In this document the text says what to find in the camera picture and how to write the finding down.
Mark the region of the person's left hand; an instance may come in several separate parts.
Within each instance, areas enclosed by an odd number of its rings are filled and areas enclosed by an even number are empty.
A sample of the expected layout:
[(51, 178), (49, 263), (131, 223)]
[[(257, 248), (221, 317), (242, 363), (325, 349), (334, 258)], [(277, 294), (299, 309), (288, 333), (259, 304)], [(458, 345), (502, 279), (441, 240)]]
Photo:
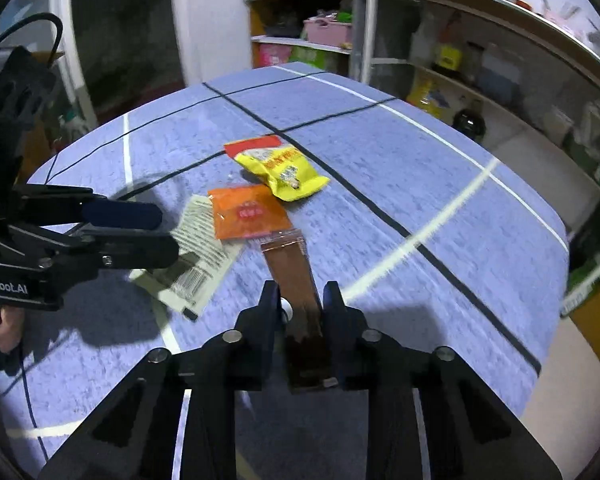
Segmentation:
[(18, 307), (0, 307), (0, 351), (9, 354), (18, 347), (24, 329), (24, 310)]

